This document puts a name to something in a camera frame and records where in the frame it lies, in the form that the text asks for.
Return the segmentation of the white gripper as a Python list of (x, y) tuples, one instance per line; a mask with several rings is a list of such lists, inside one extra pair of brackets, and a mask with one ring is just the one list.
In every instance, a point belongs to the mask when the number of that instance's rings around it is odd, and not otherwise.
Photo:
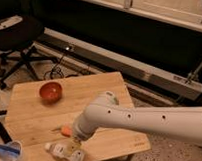
[(80, 141), (87, 141), (93, 136), (91, 131), (87, 131), (84, 128), (74, 128), (73, 129), (73, 137), (77, 140), (70, 140), (67, 143), (67, 155), (71, 156), (74, 151), (81, 149), (81, 142)]

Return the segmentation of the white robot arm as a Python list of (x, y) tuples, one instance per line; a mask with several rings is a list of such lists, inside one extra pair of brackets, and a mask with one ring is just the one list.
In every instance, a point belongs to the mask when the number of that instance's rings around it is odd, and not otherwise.
[(99, 128), (126, 129), (171, 137), (202, 147), (202, 107), (132, 107), (119, 105), (111, 91), (100, 93), (78, 115), (68, 146), (80, 148)]

